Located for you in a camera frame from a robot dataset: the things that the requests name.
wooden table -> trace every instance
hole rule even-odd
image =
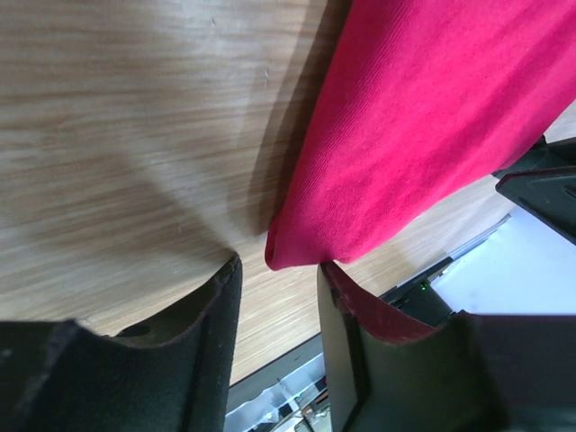
[[[282,202],[346,2],[0,2],[0,318],[114,333],[245,265],[232,381],[315,334],[273,273]],[[348,266],[381,292],[497,222],[483,179]]]

red cloth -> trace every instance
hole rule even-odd
[[[576,96],[574,0],[354,0],[265,259],[382,244],[509,165]]]

white surface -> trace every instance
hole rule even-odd
[[[434,288],[454,310],[576,313],[576,246],[521,209]]]

ribbed fabric texture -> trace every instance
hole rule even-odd
[[[575,35],[574,0],[354,0],[268,265],[353,261],[514,162],[576,97]]]

pink fabric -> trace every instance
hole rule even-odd
[[[574,0],[354,0],[268,265],[353,261],[519,158],[576,97],[575,34]]]

